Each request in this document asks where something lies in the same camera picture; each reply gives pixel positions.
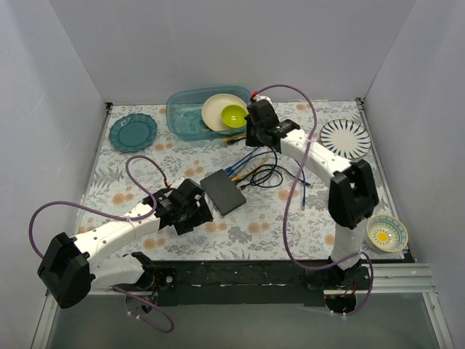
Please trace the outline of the black network switch box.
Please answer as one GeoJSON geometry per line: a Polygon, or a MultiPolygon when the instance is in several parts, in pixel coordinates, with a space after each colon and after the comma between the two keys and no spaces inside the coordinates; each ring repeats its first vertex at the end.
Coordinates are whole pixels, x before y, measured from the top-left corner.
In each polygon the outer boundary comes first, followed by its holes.
{"type": "Polygon", "coordinates": [[[223,169],[203,178],[200,184],[223,217],[246,203],[245,196],[223,169]]]}

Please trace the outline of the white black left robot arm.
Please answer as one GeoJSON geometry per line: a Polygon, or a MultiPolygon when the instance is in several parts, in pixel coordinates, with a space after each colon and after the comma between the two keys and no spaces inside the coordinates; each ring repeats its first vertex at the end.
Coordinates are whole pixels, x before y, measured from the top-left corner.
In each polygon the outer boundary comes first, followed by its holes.
{"type": "Polygon", "coordinates": [[[157,279],[149,257],[132,252],[115,262],[107,258],[166,226],[182,235],[212,220],[200,185],[191,179],[178,180],[144,198],[122,220],[77,236],[56,235],[39,265],[38,276],[62,309],[78,304],[92,290],[114,285],[145,291],[157,279]]]}

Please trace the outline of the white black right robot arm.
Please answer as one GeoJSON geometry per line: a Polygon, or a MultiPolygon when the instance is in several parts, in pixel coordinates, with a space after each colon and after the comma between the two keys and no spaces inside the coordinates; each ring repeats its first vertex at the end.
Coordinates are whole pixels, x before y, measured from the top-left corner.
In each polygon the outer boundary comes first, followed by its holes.
{"type": "Polygon", "coordinates": [[[350,161],[311,141],[301,127],[289,120],[280,121],[271,102],[252,99],[247,107],[246,142],[265,145],[308,169],[328,188],[328,212],[335,222],[334,245],[326,265],[309,267],[299,262],[307,275],[317,282],[347,288],[360,269],[363,222],[379,203],[371,165],[365,160],[350,161]]]}

